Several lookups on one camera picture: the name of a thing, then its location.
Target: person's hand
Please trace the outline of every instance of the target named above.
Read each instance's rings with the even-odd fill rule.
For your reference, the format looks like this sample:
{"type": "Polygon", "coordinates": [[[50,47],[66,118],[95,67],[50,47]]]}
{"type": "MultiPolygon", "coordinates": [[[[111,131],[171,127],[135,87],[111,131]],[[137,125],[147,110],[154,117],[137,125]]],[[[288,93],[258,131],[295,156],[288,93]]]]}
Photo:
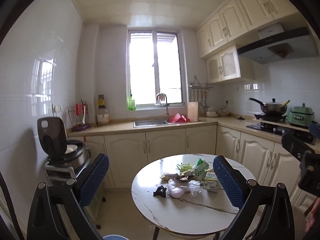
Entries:
{"type": "Polygon", "coordinates": [[[320,198],[317,198],[315,205],[313,206],[313,208],[310,211],[309,218],[306,223],[306,233],[313,227],[313,225],[316,221],[315,213],[317,212],[319,206],[320,206],[320,198]]]}

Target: window frame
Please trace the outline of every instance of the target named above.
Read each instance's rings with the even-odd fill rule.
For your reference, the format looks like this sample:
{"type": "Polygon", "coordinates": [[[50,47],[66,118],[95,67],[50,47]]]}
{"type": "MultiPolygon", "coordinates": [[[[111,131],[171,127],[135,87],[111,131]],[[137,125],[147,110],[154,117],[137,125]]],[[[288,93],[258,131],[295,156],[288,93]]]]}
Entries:
{"type": "MultiPolygon", "coordinates": [[[[181,103],[170,103],[169,108],[175,107],[186,107],[186,71],[185,71],[185,60],[184,60],[184,47],[183,47],[183,38],[180,35],[178,30],[168,30],[168,29],[159,29],[159,28],[129,28],[127,32],[127,50],[126,50],[126,86],[127,86],[127,98],[130,95],[131,83],[130,83],[130,62],[129,62],[129,47],[130,47],[130,37],[131,33],[152,33],[153,45],[154,45],[154,68],[155,68],[155,87],[156,94],[159,93],[157,88],[160,89],[159,84],[159,65],[158,65],[158,55],[156,49],[156,33],[174,33],[177,35],[177,44],[178,44],[178,55],[179,55],[179,65],[180,65],[180,82],[181,82],[181,103]]],[[[154,104],[145,104],[145,105],[136,105],[136,110],[152,110],[159,109],[158,106],[154,104]]]]}

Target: ceiling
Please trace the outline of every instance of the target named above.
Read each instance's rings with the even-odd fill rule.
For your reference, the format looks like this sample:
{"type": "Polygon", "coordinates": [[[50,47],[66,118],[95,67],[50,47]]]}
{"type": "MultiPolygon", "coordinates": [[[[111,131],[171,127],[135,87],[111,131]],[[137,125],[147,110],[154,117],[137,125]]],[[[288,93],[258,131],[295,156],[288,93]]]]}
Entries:
{"type": "Polygon", "coordinates": [[[225,0],[73,0],[85,22],[196,27],[225,0]]]}

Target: lattice cabinet door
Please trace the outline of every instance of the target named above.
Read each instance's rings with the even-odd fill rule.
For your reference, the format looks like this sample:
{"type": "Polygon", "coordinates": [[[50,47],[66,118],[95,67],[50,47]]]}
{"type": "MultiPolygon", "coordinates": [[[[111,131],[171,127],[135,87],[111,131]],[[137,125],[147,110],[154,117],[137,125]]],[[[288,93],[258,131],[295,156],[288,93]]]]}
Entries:
{"type": "Polygon", "coordinates": [[[236,46],[232,46],[219,53],[221,64],[221,80],[240,77],[239,61],[236,46]]]}
{"type": "Polygon", "coordinates": [[[208,83],[221,81],[221,65],[219,55],[216,54],[206,60],[208,83]]]}

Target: round table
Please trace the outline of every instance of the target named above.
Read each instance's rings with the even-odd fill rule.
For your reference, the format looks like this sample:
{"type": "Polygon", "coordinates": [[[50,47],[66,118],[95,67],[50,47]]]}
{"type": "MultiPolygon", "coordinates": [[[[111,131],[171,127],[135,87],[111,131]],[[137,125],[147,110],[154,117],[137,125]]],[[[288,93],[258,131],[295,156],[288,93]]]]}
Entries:
{"type": "MultiPolygon", "coordinates": [[[[135,176],[131,187],[132,198],[141,214],[156,226],[153,240],[157,239],[159,229],[179,238],[199,239],[213,234],[216,234],[215,238],[219,237],[220,232],[229,226],[239,209],[231,205],[221,186],[218,192],[201,188],[198,196],[193,198],[189,194],[181,198],[153,196],[157,187],[167,184],[160,176],[165,172],[178,173],[177,164],[194,165],[201,158],[212,168],[215,157],[207,154],[170,156],[148,164],[135,176]]],[[[254,179],[243,165],[227,160],[246,179],[254,179]]]]}

